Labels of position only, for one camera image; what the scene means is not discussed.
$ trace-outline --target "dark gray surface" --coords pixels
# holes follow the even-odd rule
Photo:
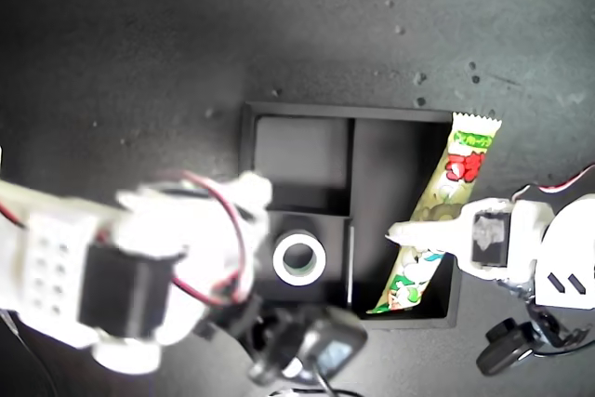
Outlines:
[[[504,125],[475,198],[556,182],[595,159],[595,0],[387,1],[0,0],[3,173],[105,201],[161,167],[226,177],[249,99],[494,110]],[[481,377],[484,331],[515,313],[504,292],[465,277],[455,329],[374,332],[337,382],[367,397],[595,393],[595,351]],[[263,395],[226,339],[167,350],[151,379],[35,340],[61,395]],[[27,395],[30,366],[10,366],[2,384]]]

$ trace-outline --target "colorful wrapper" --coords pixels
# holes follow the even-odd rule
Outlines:
[[[453,113],[453,128],[443,156],[421,194],[410,220],[450,220],[469,200],[485,153],[500,128],[500,121]],[[397,311],[416,306],[438,269],[442,252],[402,246],[387,285],[368,313]]]

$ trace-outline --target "black plastic part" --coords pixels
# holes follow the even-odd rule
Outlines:
[[[132,256],[106,245],[90,246],[79,321],[114,337],[149,337],[164,320],[178,260]]]
[[[531,323],[516,325],[509,318],[487,334],[490,344],[477,358],[477,367],[485,376],[494,376],[529,356],[541,343]]]
[[[498,231],[494,232],[494,227],[499,227]],[[473,234],[477,233],[482,238],[492,239],[492,243],[484,246],[474,237],[471,260],[484,266],[506,267],[509,260],[510,213],[476,214],[473,218]]]
[[[259,386],[283,376],[295,358],[301,384],[316,384],[313,363],[330,379],[364,346],[367,334],[355,315],[330,306],[277,307],[252,294],[245,303],[209,314],[211,324],[237,339],[254,365],[248,375]]]
[[[376,306],[399,251],[386,239],[386,231],[392,223],[410,219],[451,126],[449,112],[247,103],[240,170],[256,169],[272,179],[274,194],[282,192],[270,212],[271,237],[258,251],[256,291],[280,304],[351,309],[370,329],[456,325],[460,270],[449,255],[418,306],[366,313]],[[320,136],[318,145],[314,134]],[[287,285],[272,269],[275,240],[295,229],[315,234],[326,251],[323,276],[312,285]]]
[[[485,337],[490,343],[498,341],[505,335],[507,335],[512,329],[517,326],[516,321],[513,318],[507,318],[502,323],[492,327],[486,334]]]

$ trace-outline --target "white plastic part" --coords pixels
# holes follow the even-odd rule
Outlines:
[[[256,174],[244,173],[231,183],[214,186],[230,202],[252,215],[249,221],[240,220],[246,257],[239,295],[245,296],[254,283],[256,251],[269,232],[266,206],[271,201],[271,183]],[[143,191],[141,195],[154,196],[155,192]],[[230,219],[221,204],[214,200],[167,199],[175,200],[177,205],[177,211],[167,217],[175,220],[171,225],[177,225],[175,229],[171,227],[175,232],[173,237],[187,248],[186,258],[176,265],[176,275],[195,290],[209,295],[214,283],[238,267],[238,242]],[[181,341],[207,312],[204,304],[172,285],[165,320],[155,331],[155,340],[163,345]]]
[[[565,207],[549,225],[535,268],[535,302],[543,306],[595,307],[595,194]]]
[[[129,375],[149,374],[161,363],[161,346],[130,338],[102,337],[93,346],[97,363],[115,372]]]
[[[551,206],[541,202],[519,200],[510,219],[508,281],[520,285],[531,281],[540,257],[541,241],[554,219]]]
[[[294,245],[305,245],[312,250],[311,261],[303,269],[292,269],[284,262],[285,253]],[[272,255],[272,267],[282,281],[296,286],[310,285],[324,272],[326,253],[322,244],[311,234],[294,232],[279,241]]]
[[[453,220],[437,222],[402,222],[389,228],[387,237],[400,245],[414,246],[420,251],[448,252],[456,256],[458,267],[484,280],[508,279],[508,270],[484,267],[471,260],[473,218],[480,211],[510,212],[513,204],[506,199],[484,199],[463,206]]]
[[[59,341],[83,347],[95,339],[77,319],[86,253],[99,220],[68,206],[51,206],[33,211],[24,224],[21,320]]]
[[[271,184],[248,173],[217,186],[253,217],[240,221],[246,248],[241,289],[247,295],[254,280],[255,252],[269,230],[266,206],[271,200]],[[109,338],[96,328],[79,324],[76,318],[81,273],[86,248],[97,230],[111,229],[111,239],[131,254],[162,258],[187,253],[176,266],[176,274],[206,293],[215,282],[237,270],[238,244],[227,213],[214,200],[173,198],[147,189],[122,192],[118,198],[127,211],[0,181],[0,203],[28,227],[24,232],[8,221],[0,221],[0,307],[17,311],[27,325],[75,348],[99,343],[93,351],[100,363],[115,371],[141,374],[158,366],[159,345],[186,337],[205,316],[207,308],[172,285],[164,323],[156,329],[151,342]],[[63,242],[68,247],[66,258],[60,251]],[[51,249],[41,257],[42,248],[46,250],[48,245]],[[49,267],[55,267],[57,262],[68,266],[61,279],[64,283],[50,269],[43,277],[43,290],[33,287],[39,279],[39,258]],[[57,300],[52,290],[62,284],[65,286],[60,295],[66,299]],[[37,306],[37,298],[41,299],[41,306]]]

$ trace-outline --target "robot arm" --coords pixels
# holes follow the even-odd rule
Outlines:
[[[117,200],[123,209],[0,181],[0,309],[125,374],[154,371],[162,346],[197,324],[235,337],[261,385],[330,379],[364,345],[347,311],[284,309],[251,293],[269,232],[266,179],[185,172]]]
[[[558,215],[533,201],[485,199],[465,205],[458,218],[394,224],[388,237],[420,250],[456,256],[462,271],[497,281],[525,301],[530,322],[507,319],[486,334],[490,343],[477,360],[485,375],[497,374],[530,356],[581,351],[590,327],[568,330],[545,306],[595,308],[595,194]],[[543,346],[555,351],[539,352]]]
[[[209,310],[175,284],[210,297],[242,264],[234,282],[243,300],[268,232],[267,180],[246,174],[207,187],[244,213],[233,222],[241,250],[225,207],[195,187],[187,195],[119,192],[120,210],[0,182],[7,216],[0,223],[0,308],[77,349],[91,347],[114,371],[156,369],[161,346],[183,339]]]

